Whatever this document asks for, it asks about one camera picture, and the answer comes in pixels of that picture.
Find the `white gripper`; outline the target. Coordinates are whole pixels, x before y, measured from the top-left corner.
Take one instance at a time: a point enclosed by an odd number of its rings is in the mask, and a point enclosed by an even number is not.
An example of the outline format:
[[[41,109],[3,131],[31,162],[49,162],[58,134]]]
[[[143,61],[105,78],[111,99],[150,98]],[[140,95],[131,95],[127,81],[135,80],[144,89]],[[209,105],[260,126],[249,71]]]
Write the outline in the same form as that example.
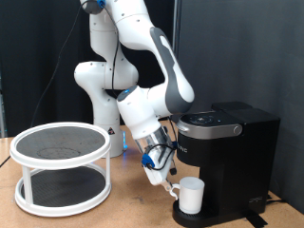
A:
[[[162,185],[169,192],[173,184],[167,179],[175,149],[167,144],[149,145],[142,155],[142,166],[152,185]]]

